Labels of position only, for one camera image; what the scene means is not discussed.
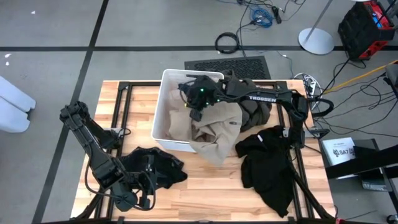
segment gray floor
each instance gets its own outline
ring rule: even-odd
[[[273,2],[280,7],[285,4],[285,0]],[[101,4],[101,0],[0,0],[0,46],[88,46]],[[290,21],[274,24],[270,29],[243,30],[244,43],[297,46],[298,33],[313,24],[325,4],[326,1],[307,0]],[[319,25],[335,38],[336,45],[341,45],[336,32],[337,25],[352,4],[348,0],[334,0]],[[289,4],[286,17],[296,8],[296,5]],[[241,6],[215,0],[110,0],[96,45],[213,45],[220,33],[234,32],[238,28],[243,11]],[[398,45],[398,38],[389,44]],[[311,74],[322,86],[331,79],[333,67],[346,60],[344,52],[332,52],[324,56],[304,51],[280,52],[293,60],[295,74]],[[61,132],[59,110],[72,97],[85,52],[11,52],[9,58],[4,58],[3,55],[7,53],[0,52],[0,75],[32,96],[37,101],[37,107],[31,114],[32,122],[26,132],[0,132],[0,223],[30,223]],[[289,61],[275,51],[247,51],[247,55],[265,56],[274,79],[292,76]],[[103,80],[157,80],[166,68],[183,69],[186,60],[240,56],[239,52],[220,55],[216,51],[94,52],[80,100],[86,102],[91,114],[94,114]],[[337,83],[384,65],[397,59],[397,56],[396,51],[379,52],[366,62],[368,67],[365,70],[348,65]],[[383,81],[375,86],[382,93],[391,91]],[[330,93],[326,98],[339,103],[357,89]],[[333,114],[376,100],[377,97],[358,94]],[[381,119],[392,104],[390,102],[371,111],[366,108],[356,110],[330,122],[357,128]],[[393,116],[389,116],[364,131],[396,133],[398,124]],[[381,148],[396,144],[394,138],[364,133],[343,136],[376,138]],[[339,137],[342,136],[331,133],[326,138]],[[75,138],[69,136],[44,222],[69,218],[82,163],[83,151]],[[330,180],[330,187],[339,208],[339,217],[349,218],[377,210],[355,220],[383,223],[387,215],[394,213],[388,194],[363,190],[358,179]]]

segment metal pole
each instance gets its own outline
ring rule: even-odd
[[[333,0],[329,0],[329,1],[328,1],[328,4],[326,4],[325,8],[324,8],[323,11],[321,12],[321,14],[320,14],[320,16],[318,17],[317,21],[316,21],[315,24],[313,25],[311,31],[308,33],[307,37],[305,38],[305,41],[304,41],[305,43],[306,43],[307,40],[310,38],[310,36],[311,36],[313,30],[315,30],[315,28],[317,28],[318,23],[321,21],[323,15],[325,14],[326,10],[328,10],[328,8],[329,8],[329,6],[330,6],[330,4],[331,4],[332,1],[333,1]]]

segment white stand base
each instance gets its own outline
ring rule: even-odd
[[[298,42],[306,51],[317,55],[324,55],[333,50],[335,43],[331,35],[318,28],[315,28],[310,38],[305,41],[310,31],[311,28],[307,28],[302,30],[298,35]]]

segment tan fabric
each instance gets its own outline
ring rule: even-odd
[[[197,122],[189,117],[191,109],[184,107],[179,90],[170,92],[169,102],[170,136],[189,141],[203,158],[216,166],[222,165],[241,129],[242,111],[239,105],[216,103],[205,108],[201,121]]]

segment clothing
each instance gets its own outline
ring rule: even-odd
[[[169,94],[171,138],[189,141],[191,147],[213,165],[220,166],[233,148],[241,128],[242,112],[237,103],[219,102],[202,111],[201,121],[190,117],[180,90]]]
[[[222,74],[224,74],[226,78],[238,79],[233,70],[224,70]],[[256,87],[256,84],[249,78],[243,79],[241,83],[246,86]],[[253,126],[267,123],[272,108],[271,103],[244,100],[238,104],[242,110],[241,132],[247,131]]]
[[[243,187],[254,187],[280,217],[288,214],[294,184],[286,158],[290,146],[282,132],[282,126],[275,126],[252,134],[235,145],[238,157],[247,155],[241,166]]]
[[[128,172],[145,170],[147,159],[145,155],[153,155],[153,167],[157,174],[157,188],[169,189],[174,183],[187,179],[187,174],[182,171],[184,163],[175,156],[160,150],[158,147],[144,149],[137,147],[130,154],[119,157],[120,162]]]

